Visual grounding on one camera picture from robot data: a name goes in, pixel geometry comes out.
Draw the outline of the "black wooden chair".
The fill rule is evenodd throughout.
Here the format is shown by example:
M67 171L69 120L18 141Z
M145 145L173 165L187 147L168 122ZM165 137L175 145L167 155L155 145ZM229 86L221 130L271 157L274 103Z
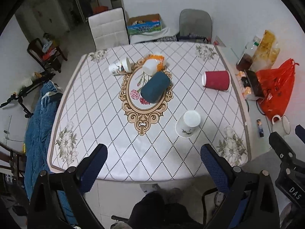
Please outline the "black wooden chair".
M62 72L62 64L58 59L61 57L64 61L68 59L60 49L58 44L51 43L49 47L43 44L39 38L32 40L27 47L27 53L40 65L45 72Z

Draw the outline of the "white bamboo print paper cup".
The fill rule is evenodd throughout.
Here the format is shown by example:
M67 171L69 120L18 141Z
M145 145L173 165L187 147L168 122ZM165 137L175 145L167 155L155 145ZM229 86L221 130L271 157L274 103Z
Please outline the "white bamboo print paper cup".
M175 131L182 138L190 138L197 132L200 124L200 114L195 110L189 110L177 121Z

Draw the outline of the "red corrugated paper cup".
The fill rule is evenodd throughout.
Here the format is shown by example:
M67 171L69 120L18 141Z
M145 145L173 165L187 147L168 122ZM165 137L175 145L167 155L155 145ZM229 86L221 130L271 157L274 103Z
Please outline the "red corrugated paper cup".
M202 85L219 91L228 91L231 77L228 71L205 71L202 74Z

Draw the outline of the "red plastic bag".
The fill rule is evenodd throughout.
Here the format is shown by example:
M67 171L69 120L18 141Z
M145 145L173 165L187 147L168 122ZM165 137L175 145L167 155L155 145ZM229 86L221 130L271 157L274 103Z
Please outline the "red plastic bag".
M298 64L290 58L279 68L256 72L263 92L258 104L269 119L275 115L284 115L294 87L296 65Z

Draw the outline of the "white patterned paper cup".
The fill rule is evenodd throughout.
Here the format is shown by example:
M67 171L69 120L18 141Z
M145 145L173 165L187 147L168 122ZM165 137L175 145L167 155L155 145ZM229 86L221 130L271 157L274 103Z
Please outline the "white patterned paper cup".
M109 65L109 72L113 76L120 76L132 72L130 61L127 57L117 60Z

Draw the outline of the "floral diamond pattern tablecloth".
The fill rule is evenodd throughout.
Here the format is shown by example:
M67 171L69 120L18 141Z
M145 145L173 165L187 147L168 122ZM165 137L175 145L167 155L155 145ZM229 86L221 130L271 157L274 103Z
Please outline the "floral diamond pattern tablecloth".
M156 103L141 96L152 78L143 72L148 56L164 56L161 70L171 80ZM109 65L127 57L132 72L113 76ZM168 181L200 176L200 148L210 144L231 165L251 159L250 140L234 84L228 91L205 88L205 71L226 70L219 50L193 42L130 44L85 54L71 77L54 120L47 163L63 172L88 157L98 144L108 148L102 180ZM175 131L189 110L201 116L190 138Z

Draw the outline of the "black tripod stand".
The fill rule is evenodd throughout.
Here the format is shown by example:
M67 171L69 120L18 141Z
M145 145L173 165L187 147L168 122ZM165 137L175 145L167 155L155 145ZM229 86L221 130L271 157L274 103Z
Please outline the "black tripod stand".
M17 101L18 104L23 108L25 118L31 118L33 116L33 113L31 113L31 111L23 104L23 98L25 98L27 95L29 95L32 91L34 91L42 84L53 79L54 76L55 73L35 72L34 76L30 78L31 83L29 85L23 85L18 92L12 93L6 102L1 103L1 109L6 107L11 102Z

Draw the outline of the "blue knitted blanket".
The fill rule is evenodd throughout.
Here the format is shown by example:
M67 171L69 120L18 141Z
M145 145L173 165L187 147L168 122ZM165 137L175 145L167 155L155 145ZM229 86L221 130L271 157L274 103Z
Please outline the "blue knitted blanket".
M52 81L44 83L33 116L28 122L25 134L26 167L25 190L29 199L41 171L50 173L47 164L51 132L60 100L62 89ZM73 228L76 219L63 191L58 191L58 198L63 208L64 224L56 222L45 207L39 208L32 216L28 216L28 228Z

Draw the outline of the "small blue lighter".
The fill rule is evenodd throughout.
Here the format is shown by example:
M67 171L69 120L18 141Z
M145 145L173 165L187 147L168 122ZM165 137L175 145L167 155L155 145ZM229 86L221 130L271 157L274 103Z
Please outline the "small blue lighter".
M264 131L263 131L263 124L262 121L260 119L256 120L256 124L258 126L258 133L259 133L259 137L263 138L264 137Z

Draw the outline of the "yellow clear plastic bag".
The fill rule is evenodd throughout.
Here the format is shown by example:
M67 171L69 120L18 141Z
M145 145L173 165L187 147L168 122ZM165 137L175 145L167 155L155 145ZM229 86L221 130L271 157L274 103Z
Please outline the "yellow clear plastic bag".
M272 31L265 30L263 38L258 45L253 57L250 70L257 72L259 70L271 69L279 55L280 48L275 34Z

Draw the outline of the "white orange plastic cup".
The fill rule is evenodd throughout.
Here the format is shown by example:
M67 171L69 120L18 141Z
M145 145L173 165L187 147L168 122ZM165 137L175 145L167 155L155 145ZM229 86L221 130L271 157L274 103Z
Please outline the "white orange plastic cup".
M153 54L148 56L143 64L143 72L149 76L153 76L164 67L164 56Z

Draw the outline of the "grey cushioned chair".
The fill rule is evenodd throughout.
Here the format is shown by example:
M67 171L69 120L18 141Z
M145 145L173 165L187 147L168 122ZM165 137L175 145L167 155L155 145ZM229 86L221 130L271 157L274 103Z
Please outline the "grey cushioned chair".
M211 43L212 20L206 11L198 9L184 9L179 16L178 41Z

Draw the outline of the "cardboard box with blue print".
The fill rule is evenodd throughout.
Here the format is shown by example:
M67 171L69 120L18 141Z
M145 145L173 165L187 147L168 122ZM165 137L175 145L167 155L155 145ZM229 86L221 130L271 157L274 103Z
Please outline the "cardboard box with blue print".
M127 31L130 36L161 30L162 21L159 14L141 15L130 18L127 22Z

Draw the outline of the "white padded chair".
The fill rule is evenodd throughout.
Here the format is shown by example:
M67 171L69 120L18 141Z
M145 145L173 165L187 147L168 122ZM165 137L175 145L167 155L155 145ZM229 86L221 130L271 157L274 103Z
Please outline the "white padded chair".
M119 7L88 18L96 50L130 44L124 10Z

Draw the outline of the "dark teal cup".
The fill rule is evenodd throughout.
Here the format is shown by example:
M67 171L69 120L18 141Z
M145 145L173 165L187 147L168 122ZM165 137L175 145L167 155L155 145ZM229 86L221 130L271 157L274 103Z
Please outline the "dark teal cup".
M170 84L170 78L159 71L142 87L141 96L149 103L156 103Z

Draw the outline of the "glass bottle with dark liquid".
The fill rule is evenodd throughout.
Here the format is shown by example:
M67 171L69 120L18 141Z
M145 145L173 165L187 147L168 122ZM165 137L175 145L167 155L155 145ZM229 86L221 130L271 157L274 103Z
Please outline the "glass bottle with dark liquid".
M238 71L245 71L249 70L252 63L253 63L253 56L258 48L259 43L256 41L248 42L247 45L245 46L245 49L242 53L241 58L239 61L236 63L236 69Z

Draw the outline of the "white cloth under box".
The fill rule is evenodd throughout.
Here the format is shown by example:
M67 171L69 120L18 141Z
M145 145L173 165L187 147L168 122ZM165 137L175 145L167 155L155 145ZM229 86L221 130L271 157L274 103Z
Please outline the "white cloth under box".
M138 35L131 35L130 38L130 44L137 44L141 42L148 42L152 40L157 40L163 37L171 37L175 36L179 30L172 29L170 27L165 27L160 31L152 31L152 32L146 32Z

